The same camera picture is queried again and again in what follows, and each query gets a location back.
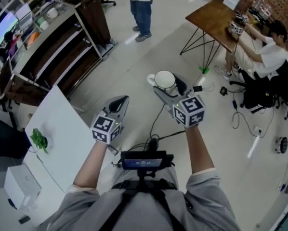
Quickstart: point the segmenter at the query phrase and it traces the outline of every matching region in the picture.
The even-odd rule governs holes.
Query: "seated person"
[[[267,45],[261,50],[254,51],[241,37],[238,38],[237,34],[232,32],[232,36],[238,38],[238,44],[234,53],[226,52],[226,66],[225,68],[219,67],[219,73],[224,79],[229,80],[232,70],[238,70],[238,67],[233,67],[233,60],[235,60],[238,66],[251,77],[253,77],[254,72],[257,72],[261,78],[266,76],[269,79],[272,78],[277,75],[276,70],[283,65],[285,60],[288,61],[288,51],[286,49],[288,34],[285,26],[278,20],[273,21],[270,27],[271,38],[265,37],[248,23],[246,29]]]

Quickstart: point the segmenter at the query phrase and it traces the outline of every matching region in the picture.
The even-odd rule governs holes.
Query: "table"
[[[28,137],[34,128],[53,139],[46,154],[29,138],[33,145],[30,150],[36,153],[28,152],[24,158],[24,164],[41,186],[35,209],[26,213],[39,225],[55,213],[96,141],[57,86],[50,90],[25,128]],[[113,159],[107,150],[101,170]]]
[[[233,52],[235,50],[237,41],[227,32],[229,22],[234,18],[234,15],[235,15],[234,11],[231,10],[229,7],[227,7],[225,4],[223,4],[220,0],[212,0],[203,7],[199,8],[198,10],[188,15],[186,17],[186,20],[196,25],[197,29],[195,33],[192,35],[192,37],[189,39],[187,44],[184,46],[182,51],[180,52],[180,55],[203,45],[204,60],[203,60],[203,67],[200,69],[202,70],[203,74],[206,73],[208,66],[210,65],[212,59],[216,55],[220,45],[225,47],[226,50],[229,52]],[[188,46],[188,44],[190,43],[190,41],[192,40],[198,29],[201,29],[203,31],[203,35]],[[213,40],[205,42],[204,36],[206,34],[211,36]],[[201,38],[203,38],[202,44],[190,48]],[[219,45],[217,50],[213,54],[212,58],[210,58],[215,41],[217,41]],[[213,42],[213,44],[207,62],[205,63],[205,44],[211,42]]]

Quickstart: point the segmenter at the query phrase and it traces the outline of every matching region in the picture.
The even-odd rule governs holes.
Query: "person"
[[[137,26],[133,27],[135,32],[140,32],[135,39],[137,42],[142,42],[152,36],[150,32],[150,22],[153,0],[130,0],[131,13]]]
[[[180,231],[238,231],[239,226],[230,203],[219,186],[220,178],[207,151],[197,126],[185,130],[192,175],[186,188],[186,194],[171,189],[163,190],[169,211],[183,226]],[[171,225],[172,216],[155,200],[152,194],[138,192],[119,212],[113,228],[105,228],[107,220],[122,201],[125,189],[115,188],[99,195],[96,190],[100,168],[107,145],[97,142],[82,168],[68,189],[61,206],[53,217],[49,231],[85,231],[85,230],[177,230]],[[148,180],[164,179],[178,188],[174,167],[166,167],[156,172],[156,177]],[[139,180],[136,170],[117,168],[114,185],[125,180]]]
[[[236,63],[251,77],[253,77],[254,72],[257,72],[259,77],[267,76],[271,79],[277,75],[276,70],[283,65],[285,60],[288,61],[286,48],[288,34],[286,28],[280,21],[273,21],[270,27],[271,38],[265,37],[248,23],[246,23],[246,29],[260,41],[266,43],[266,45],[261,50],[254,51],[241,37],[238,38],[237,34],[232,31],[231,34],[238,40],[238,44],[233,54],[229,51],[226,52],[226,65],[225,67],[219,67],[219,73],[224,79],[229,80],[232,71],[234,73],[238,71],[238,67],[234,66]]]

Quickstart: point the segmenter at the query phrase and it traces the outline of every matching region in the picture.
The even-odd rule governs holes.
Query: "mug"
[[[49,23],[47,21],[44,21],[40,24],[40,28],[44,31],[45,29],[47,29],[49,26]]]
[[[147,82],[163,90],[171,90],[175,87],[175,76],[168,70],[161,70],[155,75],[148,75]]]
[[[47,12],[47,16],[51,19],[54,19],[58,16],[58,12],[55,8],[51,8],[49,9],[49,11]]]

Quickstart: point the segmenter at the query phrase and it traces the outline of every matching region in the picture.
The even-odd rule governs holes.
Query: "jeans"
[[[142,35],[150,34],[152,3],[152,0],[148,2],[130,0],[131,13]]]

